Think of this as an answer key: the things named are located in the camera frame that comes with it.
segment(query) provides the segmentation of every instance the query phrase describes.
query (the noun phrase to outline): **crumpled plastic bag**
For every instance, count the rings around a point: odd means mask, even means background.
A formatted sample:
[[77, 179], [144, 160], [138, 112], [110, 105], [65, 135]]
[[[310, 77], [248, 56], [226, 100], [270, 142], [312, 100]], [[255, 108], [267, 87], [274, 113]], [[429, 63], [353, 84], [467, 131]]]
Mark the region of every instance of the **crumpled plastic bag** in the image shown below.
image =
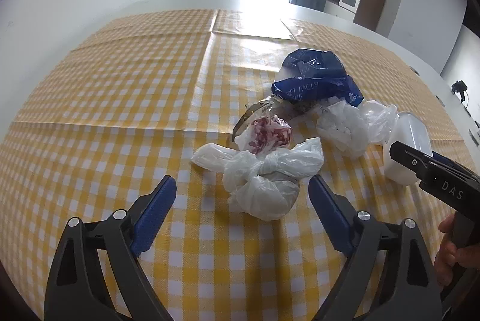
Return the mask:
[[358, 106], [363, 95], [332, 51], [299, 48], [287, 55], [272, 84], [284, 100], [312, 101], [337, 96]]
[[390, 132], [397, 124], [397, 106], [388, 107], [375, 100], [363, 101], [358, 106], [367, 124], [368, 140], [371, 144], [385, 144]]
[[358, 107], [344, 100], [328, 106], [317, 121], [321, 137], [333, 142], [343, 155], [356, 159], [370, 143], [384, 144], [397, 122], [397, 108], [369, 100]]
[[323, 151], [320, 138], [311, 138], [291, 150], [279, 147], [261, 160], [249, 151], [210, 143], [200, 147], [191, 161], [209, 171], [223, 172], [229, 205], [270, 221], [290, 211], [300, 192], [298, 181], [318, 173]]
[[248, 150], [260, 159], [277, 147], [288, 145], [291, 138], [292, 128], [273, 115], [253, 120], [242, 134], [235, 137], [235, 143], [240, 150]]

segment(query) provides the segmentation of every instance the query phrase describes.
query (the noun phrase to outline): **blue gripper pad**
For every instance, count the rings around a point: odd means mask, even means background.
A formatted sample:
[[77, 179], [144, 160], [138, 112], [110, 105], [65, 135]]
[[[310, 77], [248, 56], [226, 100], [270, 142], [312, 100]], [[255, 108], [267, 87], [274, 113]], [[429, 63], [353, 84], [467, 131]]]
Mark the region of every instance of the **blue gripper pad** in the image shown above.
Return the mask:
[[135, 257], [150, 249], [176, 196], [177, 183], [170, 177], [150, 201], [133, 228], [130, 250]]
[[349, 221], [334, 200], [340, 196], [335, 196], [319, 178], [319, 175], [315, 175], [310, 179], [308, 196], [333, 247], [348, 257], [354, 251], [354, 246], [350, 240]]

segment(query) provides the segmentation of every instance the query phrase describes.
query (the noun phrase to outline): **metal screw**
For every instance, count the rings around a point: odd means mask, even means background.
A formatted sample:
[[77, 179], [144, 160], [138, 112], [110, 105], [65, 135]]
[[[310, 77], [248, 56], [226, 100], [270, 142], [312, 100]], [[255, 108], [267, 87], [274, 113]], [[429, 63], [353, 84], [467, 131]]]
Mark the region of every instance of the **metal screw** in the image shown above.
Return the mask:
[[410, 218], [405, 220], [405, 226], [409, 227], [410, 229], [413, 229], [417, 224], [415, 223], [414, 220], [411, 220]]
[[69, 227], [75, 227], [80, 223], [80, 220], [77, 217], [70, 218], [68, 220]]
[[117, 210], [113, 213], [113, 218], [115, 218], [116, 220], [121, 220], [125, 218], [126, 215], [127, 212], [125, 210]]
[[366, 211], [359, 211], [357, 216], [361, 219], [361, 220], [369, 220], [370, 219], [370, 214]]

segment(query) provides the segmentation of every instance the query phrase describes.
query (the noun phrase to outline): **transparent plastic container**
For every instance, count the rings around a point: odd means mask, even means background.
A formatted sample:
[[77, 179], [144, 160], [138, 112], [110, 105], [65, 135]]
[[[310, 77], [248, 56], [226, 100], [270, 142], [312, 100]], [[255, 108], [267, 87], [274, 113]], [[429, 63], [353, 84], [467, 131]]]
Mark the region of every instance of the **transparent plastic container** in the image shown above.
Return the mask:
[[392, 160], [390, 146], [393, 142], [400, 141], [429, 156], [433, 153], [427, 128], [422, 121], [408, 111], [399, 112], [398, 116], [387, 144], [383, 145], [383, 174], [403, 186], [412, 186], [419, 181], [415, 172]]

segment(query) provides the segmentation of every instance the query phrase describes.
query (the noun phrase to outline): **clear plastic bag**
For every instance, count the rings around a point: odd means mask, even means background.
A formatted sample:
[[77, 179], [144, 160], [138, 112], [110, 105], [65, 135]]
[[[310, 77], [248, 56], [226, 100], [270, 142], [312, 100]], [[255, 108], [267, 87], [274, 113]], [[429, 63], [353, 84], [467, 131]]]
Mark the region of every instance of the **clear plastic bag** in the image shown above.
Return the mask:
[[363, 101], [358, 109], [367, 124], [369, 142], [387, 143], [390, 132], [397, 124], [397, 106], [390, 104], [386, 107], [375, 100], [368, 100]]
[[316, 104], [316, 101], [290, 103], [288, 100], [284, 100], [279, 96], [270, 95], [247, 108], [246, 112], [240, 117], [233, 128], [232, 142], [234, 142], [235, 138], [242, 134], [255, 119], [263, 116], [273, 117], [277, 115], [277, 117], [284, 122], [289, 123], [290, 120], [310, 111]]
[[386, 143], [397, 118], [394, 105], [386, 107], [369, 100], [354, 107], [342, 100], [324, 108], [317, 121], [317, 130], [342, 154], [356, 159], [366, 152], [368, 144]]
[[248, 150], [263, 158], [277, 147], [288, 145], [291, 137], [292, 129], [287, 122], [277, 115], [265, 115], [253, 120], [242, 134], [235, 137], [235, 143], [240, 150]]
[[265, 160], [249, 151], [206, 144], [192, 161], [205, 169], [224, 164], [223, 185], [230, 193], [229, 204], [261, 220], [277, 220], [290, 211], [298, 193], [298, 180], [318, 173], [323, 165], [320, 138], [307, 139], [289, 150], [283, 147], [269, 153]]
[[344, 155], [353, 159], [368, 146], [367, 124], [357, 107], [342, 100], [326, 108], [317, 121], [318, 134], [333, 142]]

